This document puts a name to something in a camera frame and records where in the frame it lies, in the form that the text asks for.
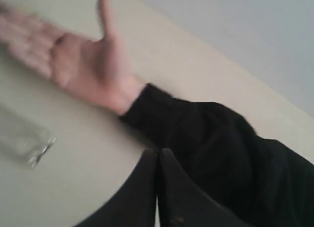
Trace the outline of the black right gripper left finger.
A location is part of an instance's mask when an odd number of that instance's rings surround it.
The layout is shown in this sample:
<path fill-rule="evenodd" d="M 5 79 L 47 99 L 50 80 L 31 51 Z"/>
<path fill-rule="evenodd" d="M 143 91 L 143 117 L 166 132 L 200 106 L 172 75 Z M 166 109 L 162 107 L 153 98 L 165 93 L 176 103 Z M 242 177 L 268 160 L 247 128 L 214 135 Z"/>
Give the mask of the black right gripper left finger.
<path fill-rule="evenodd" d="M 154 227 L 157 154 L 145 149 L 120 189 L 78 227 Z"/>

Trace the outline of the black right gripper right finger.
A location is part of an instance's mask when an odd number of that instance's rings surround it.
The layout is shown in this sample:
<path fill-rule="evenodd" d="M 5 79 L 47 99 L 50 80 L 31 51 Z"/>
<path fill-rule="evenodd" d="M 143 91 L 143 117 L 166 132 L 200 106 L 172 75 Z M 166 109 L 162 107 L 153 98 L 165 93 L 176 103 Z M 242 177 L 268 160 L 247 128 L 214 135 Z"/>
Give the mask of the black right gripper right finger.
<path fill-rule="evenodd" d="M 161 227 L 246 227 L 245 222 L 203 192 L 170 149 L 159 153 L 157 182 Z"/>

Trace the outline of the black jacket sleeve forearm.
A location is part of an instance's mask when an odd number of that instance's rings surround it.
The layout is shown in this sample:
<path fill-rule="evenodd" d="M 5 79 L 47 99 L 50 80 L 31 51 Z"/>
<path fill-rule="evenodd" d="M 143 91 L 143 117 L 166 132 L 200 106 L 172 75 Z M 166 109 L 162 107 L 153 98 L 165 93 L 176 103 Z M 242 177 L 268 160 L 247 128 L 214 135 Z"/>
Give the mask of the black jacket sleeve forearm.
<path fill-rule="evenodd" d="M 158 148 L 171 149 L 190 178 L 243 221 L 313 226 L 313 164 L 281 142 L 259 137 L 231 109 L 176 99 L 149 84 L 121 120 Z"/>

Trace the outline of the person's open bare hand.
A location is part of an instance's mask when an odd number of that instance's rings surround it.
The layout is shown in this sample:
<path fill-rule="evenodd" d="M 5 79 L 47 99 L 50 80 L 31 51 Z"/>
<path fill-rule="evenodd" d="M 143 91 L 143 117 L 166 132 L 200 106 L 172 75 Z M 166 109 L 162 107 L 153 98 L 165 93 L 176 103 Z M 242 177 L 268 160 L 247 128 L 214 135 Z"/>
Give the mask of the person's open bare hand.
<path fill-rule="evenodd" d="M 109 0 L 98 0 L 98 15 L 103 37 L 94 41 L 1 3 L 0 42 L 15 60 L 65 92 L 123 115 L 145 83 L 131 72 Z"/>

